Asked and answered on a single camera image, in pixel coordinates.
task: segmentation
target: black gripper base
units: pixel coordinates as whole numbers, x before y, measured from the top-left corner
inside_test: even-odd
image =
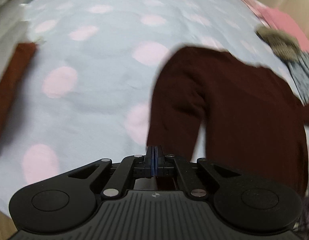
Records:
[[[12,240],[300,240],[291,231],[253,236],[225,225],[206,202],[182,191],[130,190],[118,200],[104,201],[82,226],[57,235],[17,232]]]

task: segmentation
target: brown cloth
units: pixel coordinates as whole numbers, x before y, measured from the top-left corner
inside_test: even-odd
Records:
[[[18,44],[15,53],[0,81],[0,136],[3,131],[9,108],[13,102],[19,80],[36,51],[35,43]]]
[[[229,52],[185,47],[163,67],[153,91],[147,145],[191,160],[199,126],[206,157],[272,179],[304,196],[308,153],[303,107],[289,85]]]

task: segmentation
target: pink fabric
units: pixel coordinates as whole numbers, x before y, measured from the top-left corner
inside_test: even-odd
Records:
[[[307,36],[305,36],[298,24],[288,14],[269,7],[260,8],[259,12],[271,28],[283,30],[291,36],[296,37],[301,50],[309,52],[309,40]]]
[[[262,18],[262,14],[260,13],[260,9],[265,8],[266,6],[257,0],[242,0],[250,10],[259,18]]]

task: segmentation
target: circular pad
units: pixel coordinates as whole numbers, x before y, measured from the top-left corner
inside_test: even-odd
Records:
[[[242,201],[251,208],[269,209],[279,202],[278,196],[264,188],[248,189],[241,195]]]
[[[69,196],[59,190],[46,190],[36,194],[32,198],[32,204],[41,211],[56,211],[65,207],[69,202]]]

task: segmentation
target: bed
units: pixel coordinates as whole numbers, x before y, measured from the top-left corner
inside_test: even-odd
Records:
[[[41,39],[0,140],[0,211],[20,188],[107,157],[144,154],[156,75],[181,44],[266,65],[298,95],[241,0],[34,0]],[[204,155],[204,130],[193,160]],[[309,145],[309,128],[306,128]]]

